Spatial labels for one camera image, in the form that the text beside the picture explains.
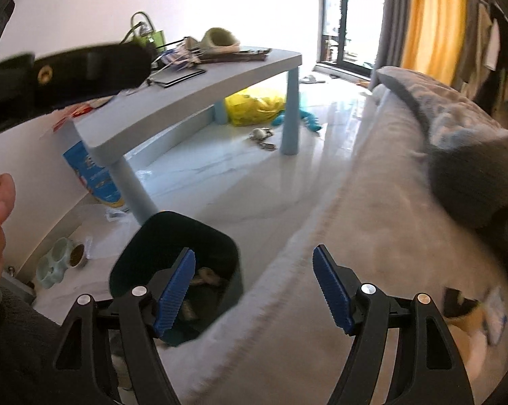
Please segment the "dark green trash bin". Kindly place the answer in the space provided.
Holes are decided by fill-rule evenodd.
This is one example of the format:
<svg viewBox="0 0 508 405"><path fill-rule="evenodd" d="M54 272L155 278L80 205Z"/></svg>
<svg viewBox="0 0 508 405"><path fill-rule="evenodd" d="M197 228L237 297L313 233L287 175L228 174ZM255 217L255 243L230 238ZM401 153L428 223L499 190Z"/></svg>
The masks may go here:
<svg viewBox="0 0 508 405"><path fill-rule="evenodd" d="M145 287L156 301L152 327L171 347L198 338L244 293L236 242L193 218L149 218L110 273L114 298Z"/></svg>

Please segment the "blue tissue packet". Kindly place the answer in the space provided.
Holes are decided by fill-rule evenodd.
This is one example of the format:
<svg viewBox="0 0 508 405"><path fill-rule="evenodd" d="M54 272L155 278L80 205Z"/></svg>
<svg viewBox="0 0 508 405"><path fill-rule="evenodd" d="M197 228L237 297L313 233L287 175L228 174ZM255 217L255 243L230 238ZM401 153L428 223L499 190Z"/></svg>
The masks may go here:
<svg viewBox="0 0 508 405"><path fill-rule="evenodd" d="M507 324L505 300L500 286L492 288L484 299L484 327L488 345L497 346Z"/></svg>

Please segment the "light blue low table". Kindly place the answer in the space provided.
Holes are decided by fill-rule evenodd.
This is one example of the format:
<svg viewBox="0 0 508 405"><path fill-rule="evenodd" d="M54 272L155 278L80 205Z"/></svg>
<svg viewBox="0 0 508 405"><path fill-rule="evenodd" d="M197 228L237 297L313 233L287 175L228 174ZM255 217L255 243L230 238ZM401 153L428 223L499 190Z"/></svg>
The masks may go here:
<svg viewBox="0 0 508 405"><path fill-rule="evenodd" d="M222 114L224 99L242 89L288 73L281 152L295 156L299 151L299 68L303 56L297 51L273 49L264 61L211 64L206 73L170 88L142 88L118 96L74 120L73 126L88 154L109 170L139 224L159 209L132 170L126 154L151 137L179 124L191 115L215 107Z"/></svg>

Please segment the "mint pet food bowl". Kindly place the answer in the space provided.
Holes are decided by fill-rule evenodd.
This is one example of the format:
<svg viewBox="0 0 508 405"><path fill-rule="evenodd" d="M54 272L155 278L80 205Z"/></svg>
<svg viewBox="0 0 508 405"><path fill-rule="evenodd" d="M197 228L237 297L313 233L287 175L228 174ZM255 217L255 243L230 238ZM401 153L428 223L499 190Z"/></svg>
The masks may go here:
<svg viewBox="0 0 508 405"><path fill-rule="evenodd" d="M83 268L86 263L84 243L60 238L37 262L35 278L44 289L49 289L64 280L67 270Z"/></svg>

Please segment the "blue pet food bag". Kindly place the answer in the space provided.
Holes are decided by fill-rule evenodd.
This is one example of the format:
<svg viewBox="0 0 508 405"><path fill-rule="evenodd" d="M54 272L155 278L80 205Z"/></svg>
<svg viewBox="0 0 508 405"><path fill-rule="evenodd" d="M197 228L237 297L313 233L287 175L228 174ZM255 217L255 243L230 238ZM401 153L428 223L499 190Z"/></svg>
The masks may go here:
<svg viewBox="0 0 508 405"><path fill-rule="evenodd" d="M101 204L122 208L125 201L106 167L97 165L81 141L63 153L63 157L84 188Z"/></svg>

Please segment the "green handbag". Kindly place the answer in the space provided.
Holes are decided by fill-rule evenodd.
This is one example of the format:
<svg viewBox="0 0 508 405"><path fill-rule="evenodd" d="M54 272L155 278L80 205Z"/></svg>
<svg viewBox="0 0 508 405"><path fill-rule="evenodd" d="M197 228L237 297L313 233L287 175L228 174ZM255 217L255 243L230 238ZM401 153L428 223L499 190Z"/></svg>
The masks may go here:
<svg viewBox="0 0 508 405"><path fill-rule="evenodd" d="M153 47L158 52L165 50L164 31L154 27L151 18L143 11L135 12L131 16L130 29L121 43L136 42L144 47Z"/></svg>

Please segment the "grey bed mattress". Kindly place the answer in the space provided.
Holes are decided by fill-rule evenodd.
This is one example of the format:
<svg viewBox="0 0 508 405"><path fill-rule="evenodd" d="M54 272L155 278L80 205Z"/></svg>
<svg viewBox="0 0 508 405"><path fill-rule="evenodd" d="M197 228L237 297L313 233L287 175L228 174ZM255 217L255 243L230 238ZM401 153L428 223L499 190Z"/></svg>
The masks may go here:
<svg viewBox="0 0 508 405"><path fill-rule="evenodd" d="M335 325L313 274L325 245L386 294L430 294L452 287L480 298L508 279L494 253L432 197L416 119L384 87L367 101L366 128L339 191L303 223L259 281L200 338L160 353L183 404L325 404L352 340ZM483 403L508 370L508 322L472 381Z"/></svg>

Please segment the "green plush slipper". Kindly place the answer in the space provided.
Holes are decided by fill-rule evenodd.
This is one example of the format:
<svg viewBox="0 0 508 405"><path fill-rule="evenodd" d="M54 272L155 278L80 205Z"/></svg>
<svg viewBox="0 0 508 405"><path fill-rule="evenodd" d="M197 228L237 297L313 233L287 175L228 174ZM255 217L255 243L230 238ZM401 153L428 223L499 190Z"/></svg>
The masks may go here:
<svg viewBox="0 0 508 405"><path fill-rule="evenodd" d="M200 41L193 37L186 37L185 45L189 51L209 55L229 54L240 51L240 42L230 31L222 27L208 29Z"/></svg>

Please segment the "dark grey fluffy blanket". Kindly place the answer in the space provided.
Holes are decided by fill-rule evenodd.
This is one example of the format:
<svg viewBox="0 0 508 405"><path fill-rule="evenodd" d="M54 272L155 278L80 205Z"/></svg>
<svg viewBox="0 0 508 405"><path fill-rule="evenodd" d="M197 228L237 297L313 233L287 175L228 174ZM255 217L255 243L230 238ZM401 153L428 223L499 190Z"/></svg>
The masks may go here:
<svg viewBox="0 0 508 405"><path fill-rule="evenodd" d="M440 204L469 228L508 238L508 130L430 76L389 66L376 76L418 120L430 189Z"/></svg>

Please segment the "dark wooden sticks bundle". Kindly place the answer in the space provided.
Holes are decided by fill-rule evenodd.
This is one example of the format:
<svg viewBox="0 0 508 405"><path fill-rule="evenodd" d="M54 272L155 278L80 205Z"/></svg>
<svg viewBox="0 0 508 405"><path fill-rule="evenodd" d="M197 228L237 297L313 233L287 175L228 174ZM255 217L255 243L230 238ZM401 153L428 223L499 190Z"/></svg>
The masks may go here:
<svg viewBox="0 0 508 405"><path fill-rule="evenodd" d="M265 61L271 52L272 49L240 49L231 53L202 53L199 60L203 64Z"/></svg>

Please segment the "yellow plastic bag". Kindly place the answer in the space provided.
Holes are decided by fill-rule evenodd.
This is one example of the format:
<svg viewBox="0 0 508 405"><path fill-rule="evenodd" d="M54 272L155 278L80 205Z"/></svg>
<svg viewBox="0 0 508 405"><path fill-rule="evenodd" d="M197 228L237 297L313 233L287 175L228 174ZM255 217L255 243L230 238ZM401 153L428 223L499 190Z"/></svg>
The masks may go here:
<svg viewBox="0 0 508 405"><path fill-rule="evenodd" d="M259 125L285 110L286 97L276 90L249 87L227 96L224 105L231 125Z"/></svg>

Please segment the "keyring bundle on floor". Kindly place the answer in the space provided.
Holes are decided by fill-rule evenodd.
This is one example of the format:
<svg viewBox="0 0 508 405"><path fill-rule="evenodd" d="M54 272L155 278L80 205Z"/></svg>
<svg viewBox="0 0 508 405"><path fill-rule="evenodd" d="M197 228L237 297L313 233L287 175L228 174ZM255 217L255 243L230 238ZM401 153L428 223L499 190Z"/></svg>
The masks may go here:
<svg viewBox="0 0 508 405"><path fill-rule="evenodd" d="M277 149L276 144L269 142L269 139L273 135L274 132L271 128L268 127L255 128L249 134L249 139L263 150L275 151Z"/></svg>

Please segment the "teal toy on floor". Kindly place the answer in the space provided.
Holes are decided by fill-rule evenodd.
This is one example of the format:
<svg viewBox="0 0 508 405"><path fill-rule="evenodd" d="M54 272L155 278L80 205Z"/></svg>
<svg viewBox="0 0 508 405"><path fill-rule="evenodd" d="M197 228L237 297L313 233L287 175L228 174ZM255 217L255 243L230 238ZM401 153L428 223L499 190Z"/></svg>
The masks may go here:
<svg viewBox="0 0 508 405"><path fill-rule="evenodd" d="M280 126L284 122L285 111L280 112L273 120L272 126ZM306 128L311 132L319 132L322 130L322 125L319 123L318 117L311 113L306 112L304 110L300 110L300 118L305 124Z"/></svg>

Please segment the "hanging clothes rack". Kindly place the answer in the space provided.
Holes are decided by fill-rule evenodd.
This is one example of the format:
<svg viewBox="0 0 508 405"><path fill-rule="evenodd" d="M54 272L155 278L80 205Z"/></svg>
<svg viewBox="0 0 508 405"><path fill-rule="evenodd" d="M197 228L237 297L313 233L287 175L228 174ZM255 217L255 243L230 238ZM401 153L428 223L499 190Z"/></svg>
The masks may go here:
<svg viewBox="0 0 508 405"><path fill-rule="evenodd" d="M494 118L508 120L508 18L490 0L468 0L452 86Z"/></svg>

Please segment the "grey curtain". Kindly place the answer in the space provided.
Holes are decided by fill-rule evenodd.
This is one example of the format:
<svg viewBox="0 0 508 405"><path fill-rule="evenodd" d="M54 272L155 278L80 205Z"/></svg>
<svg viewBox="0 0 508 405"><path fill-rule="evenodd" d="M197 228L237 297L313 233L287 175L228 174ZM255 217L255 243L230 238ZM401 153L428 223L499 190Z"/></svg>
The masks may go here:
<svg viewBox="0 0 508 405"><path fill-rule="evenodd" d="M382 25L374 69L368 88L374 90L379 84L376 71L385 66L399 67L408 30L411 0L385 0Z"/></svg>

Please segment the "yellow curtain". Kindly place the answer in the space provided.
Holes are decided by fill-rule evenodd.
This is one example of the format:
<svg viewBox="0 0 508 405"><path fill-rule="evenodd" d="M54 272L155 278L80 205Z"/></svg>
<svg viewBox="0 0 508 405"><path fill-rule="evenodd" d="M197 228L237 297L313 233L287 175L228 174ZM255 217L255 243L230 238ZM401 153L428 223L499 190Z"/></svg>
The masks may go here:
<svg viewBox="0 0 508 405"><path fill-rule="evenodd" d="M452 83L464 39L466 0L411 0L400 65Z"/></svg>

